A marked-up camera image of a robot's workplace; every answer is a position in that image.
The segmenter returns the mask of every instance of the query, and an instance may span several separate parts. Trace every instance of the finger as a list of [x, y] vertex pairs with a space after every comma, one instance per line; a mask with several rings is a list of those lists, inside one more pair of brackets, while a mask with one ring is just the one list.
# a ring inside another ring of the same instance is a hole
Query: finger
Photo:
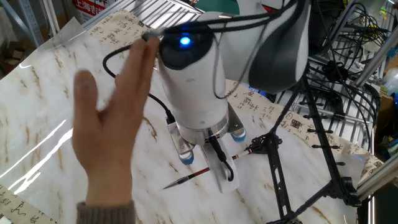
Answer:
[[97, 97], [98, 90], [93, 75], [87, 71], [79, 71], [75, 75], [73, 87], [75, 98], [75, 128], [97, 125]]
[[155, 59], [158, 49], [158, 38], [151, 38], [150, 40], [148, 40], [142, 61], [142, 72], [138, 81], [139, 87], [137, 88], [137, 96], [142, 103], [145, 103], [150, 90], [150, 81], [152, 78], [153, 67], [155, 65]]
[[129, 56], [124, 63], [120, 77], [116, 80], [119, 84], [118, 88], [125, 93], [134, 93], [133, 90], [137, 87], [145, 47], [146, 43], [142, 39], [135, 41], [131, 45]]

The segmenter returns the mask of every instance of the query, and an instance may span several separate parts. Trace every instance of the marble pattern surface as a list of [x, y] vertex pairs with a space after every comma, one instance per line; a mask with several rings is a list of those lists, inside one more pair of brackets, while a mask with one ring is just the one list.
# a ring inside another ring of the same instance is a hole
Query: marble pattern surface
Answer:
[[[81, 68], [95, 74], [99, 108], [114, 80], [102, 68], [112, 48], [70, 22], [59, 34], [27, 58], [0, 82], [0, 183], [60, 223], [74, 223], [75, 204], [84, 200], [87, 180], [72, 149], [73, 76]], [[125, 55], [113, 58], [120, 71]], [[169, 105], [162, 80], [154, 72], [151, 91]], [[272, 124], [236, 110], [248, 136], [244, 143], [223, 138], [231, 155]], [[201, 152], [183, 165], [167, 131], [165, 114], [148, 100], [132, 158], [133, 191], [138, 223], [266, 223], [279, 218], [267, 156], [250, 155], [236, 161], [240, 187], [218, 192], [212, 176], [201, 175], [186, 184], [162, 190], [170, 182], [206, 167]], [[295, 210], [330, 180], [321, 150], [310, 149], [283, 129], [280, 157]], [[335, 154], [344, 176], [357, 184], [364, 161], [355, 155]], [[321, 198], [299, 216], [303, 223], [355, 223], [356, 209], [341, 200]]]

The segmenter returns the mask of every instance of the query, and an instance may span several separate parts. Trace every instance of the red label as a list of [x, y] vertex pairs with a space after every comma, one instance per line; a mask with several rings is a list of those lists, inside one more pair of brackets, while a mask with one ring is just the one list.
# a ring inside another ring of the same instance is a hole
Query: red label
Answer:
[[100, 13], [102, 10], [105, 9], [104, 6], [100, 6], [101, 3], [98, 3], [99, 0], [94, 0], [97, 3], [95, 4], [94, 7], [94, 3], [89, 1], [89, 0], [72, 0], [73, 5], [75, 6], [75, 8], [77, 8], [78, 10], [85, 12], [87, 14], [90, 14], [92, 16], [97, 15], [98, 13]]

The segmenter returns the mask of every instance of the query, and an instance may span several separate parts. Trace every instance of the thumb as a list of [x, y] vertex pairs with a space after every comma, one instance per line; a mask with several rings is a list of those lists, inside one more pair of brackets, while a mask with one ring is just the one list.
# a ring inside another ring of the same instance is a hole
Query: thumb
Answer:
[[93, 125], [98, 122], [96, 109], [98, 90], [95, 79], [87, 70], [78, 71], [74, 84], [75, 118], [73, 126]]

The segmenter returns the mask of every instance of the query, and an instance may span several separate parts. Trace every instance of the calligraphy brush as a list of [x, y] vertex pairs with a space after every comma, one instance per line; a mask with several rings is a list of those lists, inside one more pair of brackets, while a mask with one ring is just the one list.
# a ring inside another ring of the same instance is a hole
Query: calligraphy brush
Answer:
[[[235, 159], [238, 159], [238, 158], [240, 158], [240, 157], [249, 155], [249, 154], [251, 154], [251, 153], [252, 153], [252, 150], [251, 150], [251, 149], [246, 149], [244, 152], [242, 152], [242, 153], [240, 153], [240, 154], [237, 154], [237, 155], [233, 156], [233, 157], [232, 157], [232, 160], [235, 160]], [[199, 171], [196, 172], [196, 173], [193, 173], [193, 174], [190, 174], [190, 175], [188, 175], [188, 176], [179, 178], [178, 180], [172, 182], [171, 184], [169, 184], [168, 186], [166, 186], [165, 188], [163, 188], [163, 190], [164, 190], [164, 189], [167, 189], [167, 188], [174, 187], [174, 186], [176, 186], [176, 185], [183, 184], [183, 183], [185, 183], [186, 181], [188, 181], [188, 180], [190, 180], [190, 179], [192, 179], [192, 178], [194, 178], [194, 177], [197, 177], [197, 176], [199, 176], [199, 175], [201, 175], [201, 174], [204, 174], [205, 172], [208, 172], [209, 170], [210, 170], [209, 167], [207, 167], [207, 168], [204, 168], [204, 169], [202, 169], [202, 170], [199, 170]]]

